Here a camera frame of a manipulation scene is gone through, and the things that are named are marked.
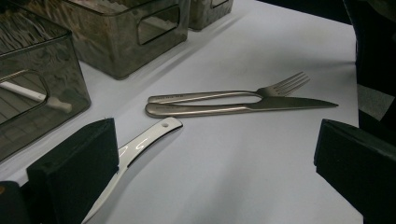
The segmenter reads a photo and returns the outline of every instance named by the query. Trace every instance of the knife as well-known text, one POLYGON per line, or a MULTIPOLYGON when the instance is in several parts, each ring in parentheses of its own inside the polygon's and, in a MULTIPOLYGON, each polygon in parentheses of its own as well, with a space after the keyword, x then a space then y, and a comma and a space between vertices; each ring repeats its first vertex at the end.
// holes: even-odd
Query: knife
POLYGON ((87 222, 103 205, 108 196, 111 194, 113 189, 117 186, 117 183, 121 177, 125 174, 128 168, 131 166, 133 161, 149 146, 151 146, 155 141, 160 139, 162 136, 181 128, 183 124, 174 118, 166 118, 160 122, 154 124, 134 140, 126 144, 124 147, 119 148, 119 171, 114 174, 110 179, 102 194, 93 204, 90 212, 85 216, 82 223, 87 222))
POLYGON ((224 115, 271 110, 292 110, 334 107, 336 104, 308 98, 296 97, 265 97, 257 103, 236 105, 170 105, 148 103, 146 112, 154 118, 163 117, 195 117, 224 115))

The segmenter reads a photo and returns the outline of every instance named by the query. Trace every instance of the fork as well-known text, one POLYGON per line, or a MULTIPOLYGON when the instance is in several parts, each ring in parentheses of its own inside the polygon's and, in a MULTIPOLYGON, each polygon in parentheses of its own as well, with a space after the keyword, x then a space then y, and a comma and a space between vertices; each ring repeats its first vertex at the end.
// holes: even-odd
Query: fork
POLYGON ((257 96, 260 98, 268 96, 288 96, 292 92, 302 87, 308 81, 309 77, 304 72, 300 72, 272 86, 263 87, 256 91, 209 91, 171 95, 157 95, 150 96, 148 98, 148 102, 157 104, 176 104, 231 96, 257 96))

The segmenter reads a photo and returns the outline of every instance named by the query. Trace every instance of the plastic bin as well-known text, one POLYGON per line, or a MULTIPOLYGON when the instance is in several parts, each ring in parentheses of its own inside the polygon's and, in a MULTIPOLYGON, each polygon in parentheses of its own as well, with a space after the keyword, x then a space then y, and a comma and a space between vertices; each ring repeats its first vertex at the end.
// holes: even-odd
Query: plastic bin
POLYGON ((191 0, 189 28, 201 31, 231 12, 233 0, 191 0))
POLYGON ((127 78, 187 39, 190 0, 14 0, 72 30, 78 58, 127 78))
POLYGON ((0 4, 0 161, 91 104, 71 32, 0 4))

